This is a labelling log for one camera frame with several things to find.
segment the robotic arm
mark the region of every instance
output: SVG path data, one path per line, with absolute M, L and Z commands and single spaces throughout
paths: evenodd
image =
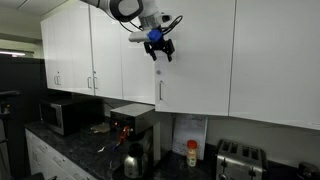
M 168 27 L 161 27 L 161 24 L 169 22 L 172 17 L 160 13 L 155 0 L 81 0 L 93 5 L 111 18 L 120 22 L 131 22 L 139 17 L 140 31 L 132 32 L 129 36 L 130 42 L 144 42 L 145 50 L 153 60 L 157 60 L 156 50 L 161 50 L 167 54 L 169 62 L 172 60 L 172 53 L 175 51 L 172 40 L 164 40 L 164 35 L 168 34 L 178 25 L 182 16 L 176 18 Z

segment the coffee maker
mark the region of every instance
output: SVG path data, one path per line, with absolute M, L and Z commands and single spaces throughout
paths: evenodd
M 119 131 L 119 146 L 128 152 L 124 174 L 143 178 L 171 150 L 172 119 L 169 113 L 155 112 L 154 106 L 130 104 L 111 110 L 111 130 Z

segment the toaster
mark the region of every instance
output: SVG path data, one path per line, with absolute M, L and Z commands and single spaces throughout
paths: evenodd
M 221 140 L 215 153 L 216 180 L 266 180 L 267 161 L 262 149 Z

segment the black countertop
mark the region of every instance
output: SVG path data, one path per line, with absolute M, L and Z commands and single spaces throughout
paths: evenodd
M 94 134 L 88 129 L 64 137 L 50 131 L 41 122 L 29 123 L 25 127 L 98 180 L 112 179 L 112 174 L 117 174 L 116 170 L 119 171 L 127 154 L 122 146 L 117 151 L 111 151 L 118 140 L 115 132 Z M 213 179 L 214 149 L 215 146 L 206 145 L 205 160 L 199 161 L 195 168 L 188 167 L 184 156 L 170 152 L 149 179 Z M 271 161 L 268 165 L 270 180 L 299 180 L 295 168 Z M 114 179 L 117 177 L 125 179 L 121 175 L 114 176 Z

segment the lower cabinet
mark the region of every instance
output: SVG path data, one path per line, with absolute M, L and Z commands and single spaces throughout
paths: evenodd
M 32 175 L 41 172 L 45 180 L 96 180 L 28 130 L 26 138 Z

